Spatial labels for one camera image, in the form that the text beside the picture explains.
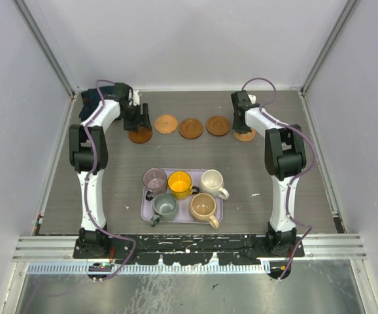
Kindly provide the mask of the light cork round coaster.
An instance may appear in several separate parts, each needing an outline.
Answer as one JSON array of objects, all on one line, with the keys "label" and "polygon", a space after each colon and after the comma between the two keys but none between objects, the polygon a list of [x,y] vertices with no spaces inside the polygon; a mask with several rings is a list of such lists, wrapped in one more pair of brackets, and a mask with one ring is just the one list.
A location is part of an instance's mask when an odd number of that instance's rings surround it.
[{"label": "light cork round coaster", "polygon": [[249,142],[252,141],[256,136],[256,131],[251,129],[247,133],[237,133],[236,131],[233,132],[234,137],[241,142]]}]

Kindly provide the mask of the brown wooden round coaster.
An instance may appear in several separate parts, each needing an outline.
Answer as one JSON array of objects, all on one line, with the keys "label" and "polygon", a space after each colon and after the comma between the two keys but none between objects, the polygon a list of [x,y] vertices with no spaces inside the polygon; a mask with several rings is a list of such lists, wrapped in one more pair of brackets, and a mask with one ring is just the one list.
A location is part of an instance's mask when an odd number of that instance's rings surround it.
[{"label": "brown wooden round coaster", "polygon": [[224,136],[231,130],[231,123],[225,116],[212,116],[206,122],[207,131],[213,136]]}]

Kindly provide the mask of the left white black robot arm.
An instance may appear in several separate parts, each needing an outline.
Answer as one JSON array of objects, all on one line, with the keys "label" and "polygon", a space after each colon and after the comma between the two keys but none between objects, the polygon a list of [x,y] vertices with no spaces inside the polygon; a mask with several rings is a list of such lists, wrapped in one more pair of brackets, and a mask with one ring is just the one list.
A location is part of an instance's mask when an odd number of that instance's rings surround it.
[{"label": "left white black robot arm", "polygon": [[123,82],[112,82],[112,92],[103,94],[89,117],[69,127],[69,161],[77,173],[82,200],[82,222],[78,247],[96,259],[107,257],[113,235],[107,231],[103,210],[103,174],[109,161],[105,131],[118,119],[124,130],[152,135],[148,104],[141,103],[139,92]]}]

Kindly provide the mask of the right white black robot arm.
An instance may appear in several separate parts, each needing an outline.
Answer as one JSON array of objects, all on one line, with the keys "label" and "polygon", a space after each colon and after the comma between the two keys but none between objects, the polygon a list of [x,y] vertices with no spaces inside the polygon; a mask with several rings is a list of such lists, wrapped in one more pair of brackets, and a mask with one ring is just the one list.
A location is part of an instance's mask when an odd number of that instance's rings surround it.
[{"label": "right white black robot arm", "polygon": [[273,209],[265,242],[269,254],[280,258],[296,244],[296,187],[307,163],[301,127],[277,120],[245,90],[232,93],[231,100],[233,130],[241,135],[254,130],[265,141],[264,163],[273,183]]}]

